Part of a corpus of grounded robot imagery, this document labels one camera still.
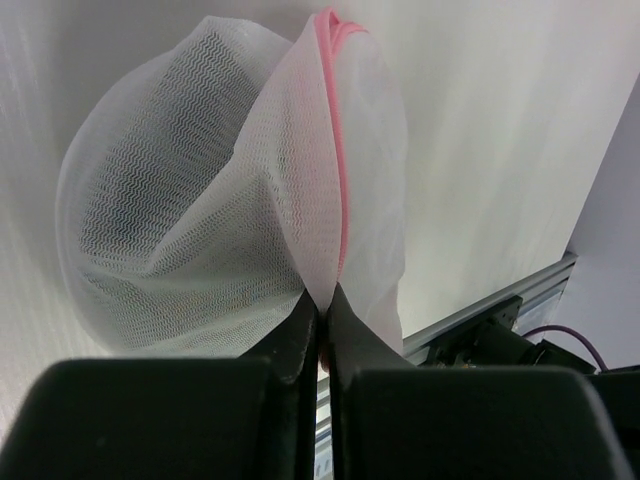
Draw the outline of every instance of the pink zipper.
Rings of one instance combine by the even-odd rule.
[[[327,99],[329,101],[333,139],[338,159],[338,175],[340,177],[340,202],[342,203],[342,232],[340,236],[340,258],[338,260],[338,279],[340,279],[349,240],[349,183],[347,181],[348,172],[344,155],[340,104],[333,75],[333,64],[347,37],[352,33],[365,32],[366,30],[356,23],[340,21],[338,15],[330,7],[325,8],[316,15],[314,26],[318,38],[318,46],[320,47],[324,80],[327,86]]]

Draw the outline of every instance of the purple cable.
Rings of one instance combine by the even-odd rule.
[[[600,368],[601,372],[606,372],[607,370],[609,370],[607,368],[607,365],[604,363],[604,360],[602,359],[602,356],[598,353],[598,350],[596,350],[596,347],[594,347],[593,344],[589,340],[587,340],[587,338],[584,335],[582,335],[579,332],[576,332],[573,328],[565,327],[564,325],[544,325],[542,327],[534,328],[533,330],[531,330],[530,332],[525,333],[522,336],[524,338],[527,338],[527,337],[530,337],[532,335],[536,335],[538,333],[543,333],[543,332],[564,332],[564,333],[568,333],[572,337],[578,339],[580,341],[580,343],[582,343],[587,348],[587,350],[589,350],[589,353],[591,354],[591,356],[594,358],[594,360],[598,364],[598,368]]]

